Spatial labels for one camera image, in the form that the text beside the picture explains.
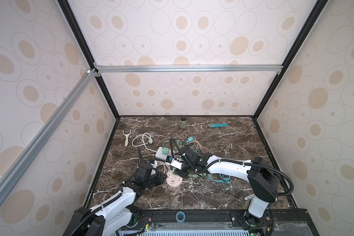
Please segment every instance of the brown marble surface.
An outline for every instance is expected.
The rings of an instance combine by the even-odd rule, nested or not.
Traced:
[[[227,127],[209,128],[208,124],[226,123]],[[128,133],[129,145],[124,146]],[[238,160],[253,159],[255,156],[269,158],[253,121],[248,117],[188,117],[186,130],[180,129],[179,117],[122,117],[106,162],[101,172],[90,207],[100,204],[119,190],[120,182],[126,180],[137,166],[137,149],[131,145],[132,139],[144,132],[152,135],[153,144],[148,148],[157,150],[170,137],[186,140],[187,135],[194,136],[210,153],[222,158]],[[154,152],[141,147],[143,157],[154,159]],[[220,179],[212,174],[213,179]],[[149,209],[246,209],[249,202],[244,197],[253,193],[248,182],[232,177],[230,184],[212,182],[207,176],[189,177],[182,185],[171,188],[166,183],[145,192],[134,205],[142,210]],[[287,209],[288,201],[279,197],[272,206],[275,209]]]

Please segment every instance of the wallpaper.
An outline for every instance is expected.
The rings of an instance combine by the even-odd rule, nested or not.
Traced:
[[[276,71],[102,73],[120,115],[253,115]]]
[[[62,235],[85,201],[114,126],[93,79],[0,208],[0,235]]]
[[[354,0],[324,10],[260,126],[321,236],[354,236]]]
[[[281,64],[315,0],[69,0],[99,65]]]
[[[0,1],[0,178],[87,67],[54,1]]]

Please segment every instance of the vegetable peeler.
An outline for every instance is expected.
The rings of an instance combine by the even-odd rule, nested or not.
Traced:
[[[210,128],[216,128],[216,127],[227,126],[227,124],[209,124],[208,126],[209,126]]]

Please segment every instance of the white power cord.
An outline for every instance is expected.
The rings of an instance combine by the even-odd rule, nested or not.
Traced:
[[[137,139],[137,138],[140,137],[140,136],[142,137],[143,144],[134,145],[134,140]],[[144,136],[146,136],[146,137],[148,138],[148,141],[147,141],[147,142],[144,142]],[[153,152],[157,153],[157,151],[147,148],[146,144],[152,144],[152,143],[153,143],[153,140],[152,140],[152,138],[151,138],[151,134],[148,133],[148,132],[145,132],[145,133],[142,134],[142,135],[136,136],[136,137],[132,140],[131,145],[132,145],[133,147],[140,147],[140,146],[143,146],[143,145],[144,145],[144,147],[145,147],[147,150],[150,150],[150,151],[153,151]]]

